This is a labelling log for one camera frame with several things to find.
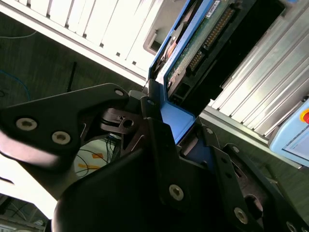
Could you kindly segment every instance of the sticker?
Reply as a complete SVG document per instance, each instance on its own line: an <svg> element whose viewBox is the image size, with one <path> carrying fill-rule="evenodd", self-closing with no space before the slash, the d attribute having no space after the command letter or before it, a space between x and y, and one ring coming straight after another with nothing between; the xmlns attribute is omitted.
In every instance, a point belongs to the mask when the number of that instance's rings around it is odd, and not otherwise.
<svg viewBox="0 0 309 232"><path fill-rule="evenodd" d="M214 2L214 4L212 5L211 9L208 11L206 18L210 18L211 15L213 14L213 12L216 10L217 6L219 5L220 0L217 0Z"/></svg>

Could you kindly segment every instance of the white wire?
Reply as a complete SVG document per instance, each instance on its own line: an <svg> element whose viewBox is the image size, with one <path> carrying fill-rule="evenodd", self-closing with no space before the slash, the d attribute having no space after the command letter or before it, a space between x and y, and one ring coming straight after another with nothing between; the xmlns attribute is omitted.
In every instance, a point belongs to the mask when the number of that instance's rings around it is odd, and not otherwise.
<svg viewBox="0 0 309 232"><path fill-rule="evenodd" d="M33 33L30 34L30 35L24 35L24 36L16 36L16 37L0 36L0 39L23 39L23 38L30 37L30 36L34 35L35 33L37 33L37 31L33 32Z"/></svg>
<svg viewBox="0 0 309 232"><path fill-rule="evenodd" d="M20 212L21 215L24 217L25 221L27 221L27 219L26 219L25 215L23 214L23 212L21 212L21 210L18 209L18 208L16 207L16 205L15 205L13 202L12 202L11 204L12 204L12 206L14 206L14 207L17 209L17 213Z"/></svg>

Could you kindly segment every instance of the red button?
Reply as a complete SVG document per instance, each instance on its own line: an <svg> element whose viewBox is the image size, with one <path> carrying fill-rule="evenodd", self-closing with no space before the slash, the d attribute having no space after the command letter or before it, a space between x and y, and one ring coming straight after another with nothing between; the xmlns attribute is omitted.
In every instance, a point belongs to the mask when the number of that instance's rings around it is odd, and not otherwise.
<svg viewBox="0 0 309 232"><path fill-rule="evenodd" d="M309 112L304 115L304 121L309 124Z"/></svg>

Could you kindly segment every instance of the blue cable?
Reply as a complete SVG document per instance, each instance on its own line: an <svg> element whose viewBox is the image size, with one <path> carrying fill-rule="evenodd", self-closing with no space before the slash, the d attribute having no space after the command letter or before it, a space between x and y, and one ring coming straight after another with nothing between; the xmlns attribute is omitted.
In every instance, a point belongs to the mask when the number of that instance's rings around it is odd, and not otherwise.
<svg viewBox="0 0 309 232"><path fill-rule="evenodd" d="M29 90L28 90L27 86L21 80L19 80L17 77L15 77L15 76L13 76L13 75L11 75L11 74L9 74L9 73L1 70L1 69L0 69L0 73L3 73L5 75L9 76L10 78L13 78L15 81L19 82L24 87L24 89L25 89L25 91L27 93L28 101L30 101Z"/></svg>

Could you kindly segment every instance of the floor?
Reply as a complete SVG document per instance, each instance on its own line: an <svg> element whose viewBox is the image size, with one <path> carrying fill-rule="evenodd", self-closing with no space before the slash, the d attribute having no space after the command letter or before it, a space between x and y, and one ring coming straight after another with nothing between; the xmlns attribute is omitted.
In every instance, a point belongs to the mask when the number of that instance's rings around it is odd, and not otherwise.
<svg viewBox="0 0 309 232"><path fill-rule="evenodd" d="M0 14L0 22L0 36L21 36L33 32L3 14ZM72 90L104 83L118 84L126 91L141 89L137 84L39 33L24 39L0 38L0 53L0 72L18 77L27 86L32 100L67 92L74 62L77 66ZM12 77L0 73L0 107L27 100L23 86ZM308 170L296 170L221 128L209 122L204 123L217 134L221 146L226 143L237 144L265 175L269 175L265 168L268 164L298 213L309 223Z"/></svg>

